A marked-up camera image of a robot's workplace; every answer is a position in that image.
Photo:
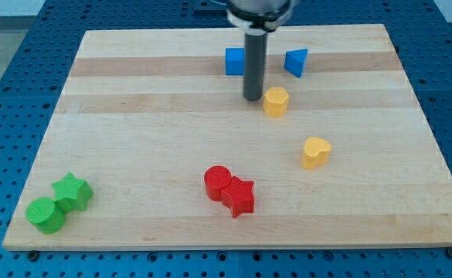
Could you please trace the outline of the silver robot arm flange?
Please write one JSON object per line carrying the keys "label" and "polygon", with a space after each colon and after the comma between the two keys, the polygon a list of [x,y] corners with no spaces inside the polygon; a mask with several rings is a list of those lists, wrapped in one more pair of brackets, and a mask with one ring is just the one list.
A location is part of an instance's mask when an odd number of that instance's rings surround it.
{"label": "silver robot arm flange", "polygon": [[299,0],[227,0],[229,22],[245,33],[274,32],[293,15]]}

